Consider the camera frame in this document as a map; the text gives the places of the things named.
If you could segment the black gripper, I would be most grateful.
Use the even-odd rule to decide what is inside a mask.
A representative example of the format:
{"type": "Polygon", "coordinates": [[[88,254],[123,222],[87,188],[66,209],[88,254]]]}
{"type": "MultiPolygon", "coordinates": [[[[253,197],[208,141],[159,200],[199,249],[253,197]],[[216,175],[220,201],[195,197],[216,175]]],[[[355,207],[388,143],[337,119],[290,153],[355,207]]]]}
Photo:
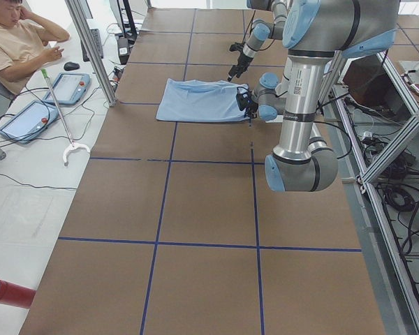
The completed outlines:
{"type": "Polygon", "coordinates": [[[231,81],[234,77],[240,78],[242,75],[242,72],[247,71],[252,61],[253,61],[252,57],[249,57],[245,55],[243,52],[241,52],[237,59],[236,68],[231,68],[230,71],[228,72],[227,81],[231,81]]]}
{"type": "Polygon", "coordinates": [[[258,99],[255,95],[250,94],[247,97],[247,107],[245,112],[245,117],[247,119],[257,119],[258,118],[258,99]]]}

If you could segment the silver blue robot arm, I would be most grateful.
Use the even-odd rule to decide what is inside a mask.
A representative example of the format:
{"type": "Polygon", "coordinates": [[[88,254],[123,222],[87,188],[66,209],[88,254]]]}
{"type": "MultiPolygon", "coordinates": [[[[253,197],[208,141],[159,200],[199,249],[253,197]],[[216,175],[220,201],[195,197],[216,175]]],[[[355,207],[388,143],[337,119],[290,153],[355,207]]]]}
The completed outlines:
{"type": "Polygon", "coordinates": [[[274,41],[282,40],[284,26],[290,13],[293,1],[247,1],[247,7],[253,10],[250,22],[244,32],[242,42],[234,42],[230,52],[239,52],[237,63],[228,71],[228,81],[240,78],[248,70],[256,54],[268,49],[274,41]],[[272,22],[255,18],[257,10],[271,12],[272,22]]]}
{"type": "Polygon", "coordinates": [[[277,77],[262,76],[253,91],[261,117],[283,114],[280,140],[265,158],[271,190],[321,191],[336,178],[335,152],[314,125],[326,64],[389,49],[395,40],[398,1],[294,1],[284,25],[290,76],[285,98],[271,95],[277,77]]]}

